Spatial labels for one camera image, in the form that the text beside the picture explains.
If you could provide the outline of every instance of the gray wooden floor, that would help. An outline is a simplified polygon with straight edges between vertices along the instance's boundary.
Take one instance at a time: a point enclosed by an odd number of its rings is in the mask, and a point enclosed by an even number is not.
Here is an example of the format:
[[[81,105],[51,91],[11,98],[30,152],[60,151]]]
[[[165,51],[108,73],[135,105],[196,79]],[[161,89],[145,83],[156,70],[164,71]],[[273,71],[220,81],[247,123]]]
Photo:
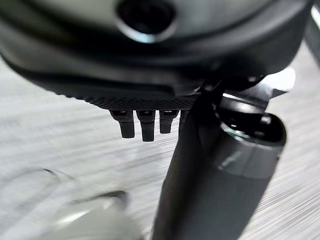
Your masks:
[[[242,240],[320,240],[320,70],[305,45],[292,66],[294,90],[269,107],[288,144]],[[118,189],[148,234],[177,121],[152,143],[141,141],[138,121],[136,138],[121,139],[108,111],[47,92],[0,62],[0,238],[33,239],[69,202]]]

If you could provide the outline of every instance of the black cylindrical handle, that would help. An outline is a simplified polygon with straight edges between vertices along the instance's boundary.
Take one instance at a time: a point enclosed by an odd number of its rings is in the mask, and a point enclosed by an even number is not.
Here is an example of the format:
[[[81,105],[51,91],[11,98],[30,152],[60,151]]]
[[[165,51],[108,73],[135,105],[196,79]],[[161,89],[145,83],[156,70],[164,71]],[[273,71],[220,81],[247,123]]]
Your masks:
[[[219,115],[196,104],[163,182],[153,240],[237,240],[286,143],[272,114]]]

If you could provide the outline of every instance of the black plastic housing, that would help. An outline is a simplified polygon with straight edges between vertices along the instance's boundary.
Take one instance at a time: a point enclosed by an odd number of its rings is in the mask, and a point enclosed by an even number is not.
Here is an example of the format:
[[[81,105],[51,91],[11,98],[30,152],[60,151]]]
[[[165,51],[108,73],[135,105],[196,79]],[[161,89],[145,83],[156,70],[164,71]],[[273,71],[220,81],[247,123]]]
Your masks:
[[[105,109],[179,110],[190,109],[205,81],[268,75],[289,65],[312,1],[274,0],[223,30],[155,44],[72,25],[30,1],[0,0],[0,6],[0,53],[33,83]]]

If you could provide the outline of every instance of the black device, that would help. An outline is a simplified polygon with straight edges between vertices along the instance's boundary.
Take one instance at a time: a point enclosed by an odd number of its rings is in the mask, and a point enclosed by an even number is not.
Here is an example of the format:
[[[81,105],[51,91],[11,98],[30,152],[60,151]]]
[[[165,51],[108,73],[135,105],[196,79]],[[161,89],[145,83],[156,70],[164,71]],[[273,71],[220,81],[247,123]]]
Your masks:
[[[259,83],[286,68],[311,0],[0,0],[0,53],[27,80],[109,110],[124,138],[179,140],[153,240],[236,240],[286,142]]]

